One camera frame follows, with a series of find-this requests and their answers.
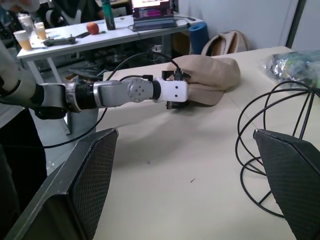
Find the laptop screen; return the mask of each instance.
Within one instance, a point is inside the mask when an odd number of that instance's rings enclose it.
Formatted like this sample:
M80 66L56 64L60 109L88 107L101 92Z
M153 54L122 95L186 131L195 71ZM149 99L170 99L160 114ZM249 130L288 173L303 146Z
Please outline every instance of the laptop screen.
M173 17L174 9L171 0L132 0L135 20L148 20Z

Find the beige cap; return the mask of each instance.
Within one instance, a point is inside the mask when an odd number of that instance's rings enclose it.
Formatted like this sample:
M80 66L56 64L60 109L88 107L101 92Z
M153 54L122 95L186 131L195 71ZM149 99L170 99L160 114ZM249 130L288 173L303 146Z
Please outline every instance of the beige cap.
M188 83L188 100L192 102L214 106L220 102L224 91L240 82L240 69L232 58L186 55L174 61L191 76L185 80ZM174 71L176 67L170 63L167 69Z

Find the plastic bag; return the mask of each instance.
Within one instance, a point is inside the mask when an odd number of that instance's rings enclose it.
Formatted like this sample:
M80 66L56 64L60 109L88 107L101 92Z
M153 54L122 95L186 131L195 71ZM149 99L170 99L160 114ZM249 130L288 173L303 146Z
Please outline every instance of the plastic bag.
M320 50L292 51L270 56L264 64L266 73L277 83L297 81L310 87L320 87ZM284 88L301 88L288 83Z

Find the black pants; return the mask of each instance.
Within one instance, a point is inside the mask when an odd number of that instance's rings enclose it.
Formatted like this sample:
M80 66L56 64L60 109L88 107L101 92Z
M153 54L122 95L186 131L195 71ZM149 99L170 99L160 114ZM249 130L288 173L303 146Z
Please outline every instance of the black pants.
M0 128L0 144L12 171L22 213L47 178L45 150L40 148L42 143L29 110L23 110Z

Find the laptop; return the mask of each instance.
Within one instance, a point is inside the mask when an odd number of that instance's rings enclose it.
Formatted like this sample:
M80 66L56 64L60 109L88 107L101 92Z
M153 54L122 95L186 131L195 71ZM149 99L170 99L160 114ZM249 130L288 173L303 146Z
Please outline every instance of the laptop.
M132 0L133 31L177 26L172 0Z

